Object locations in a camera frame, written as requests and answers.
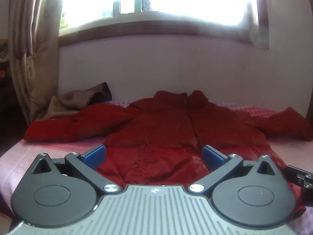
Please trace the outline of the red puffer jacket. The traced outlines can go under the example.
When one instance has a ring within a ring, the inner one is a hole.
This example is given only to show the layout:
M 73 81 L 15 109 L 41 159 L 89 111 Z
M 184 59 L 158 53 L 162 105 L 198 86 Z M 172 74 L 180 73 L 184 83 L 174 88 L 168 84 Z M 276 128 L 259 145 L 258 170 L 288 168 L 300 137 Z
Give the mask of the red puffer jacket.
M 252 116 L 211 103 L 201 91 L 159 91 L 128 107 L 97 103 L 71 116 L 36 121 L 24 139 L 73 142 L 93 136 L 103 136 L 107 150 L 98 173 L 120 187 L 187 187 L 210 172 L 201 157 L 206 145 L 251 161 L 266 154 L 282 169 L 285 163 L 268 139 L 287 136 L 310 142 L 312 126 L 292 108 L 270 117 Z

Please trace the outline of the brown cloth on bed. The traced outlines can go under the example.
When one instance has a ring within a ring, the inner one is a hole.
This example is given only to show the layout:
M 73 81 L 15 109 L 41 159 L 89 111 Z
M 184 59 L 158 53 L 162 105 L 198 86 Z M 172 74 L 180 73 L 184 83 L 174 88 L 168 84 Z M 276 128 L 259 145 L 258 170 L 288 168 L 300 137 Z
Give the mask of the brown cloth on bed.
M 112 93 L 106 82 L 87 90 L 73 90 L 62 96 L 52 96 L 48 108 L 37 120 L 71 116 L 87 106 L 112 101 Z

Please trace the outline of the dark wooden side cabinet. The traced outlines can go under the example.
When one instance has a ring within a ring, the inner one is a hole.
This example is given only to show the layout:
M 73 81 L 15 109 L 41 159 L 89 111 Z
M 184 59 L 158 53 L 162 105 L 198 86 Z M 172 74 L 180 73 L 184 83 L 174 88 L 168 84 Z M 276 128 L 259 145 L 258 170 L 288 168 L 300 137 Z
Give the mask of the dark wooden side cabinet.
M 1 39 L 1 155 L 21 138 L 27 127 L 10 73 L 8 42 Z

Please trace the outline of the brown framed window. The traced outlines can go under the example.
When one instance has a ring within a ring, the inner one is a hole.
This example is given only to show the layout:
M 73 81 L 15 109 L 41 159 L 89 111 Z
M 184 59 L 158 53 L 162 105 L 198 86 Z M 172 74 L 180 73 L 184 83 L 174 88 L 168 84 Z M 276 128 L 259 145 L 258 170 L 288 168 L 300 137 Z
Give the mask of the brown framed window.
M 59 44 L 135 34 L 206 36 L 269 48 L 266 0 L 62 0 Z

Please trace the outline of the beige floral curtain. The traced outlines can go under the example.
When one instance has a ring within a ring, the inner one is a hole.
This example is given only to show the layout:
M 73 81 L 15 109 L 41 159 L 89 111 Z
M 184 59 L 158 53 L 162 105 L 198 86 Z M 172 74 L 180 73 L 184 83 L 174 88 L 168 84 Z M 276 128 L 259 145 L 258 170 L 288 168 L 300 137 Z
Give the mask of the beige floral curtain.
M 27 124 L 42 117 L 58 90 L 62 0 L 10 0 L 8 52 Z

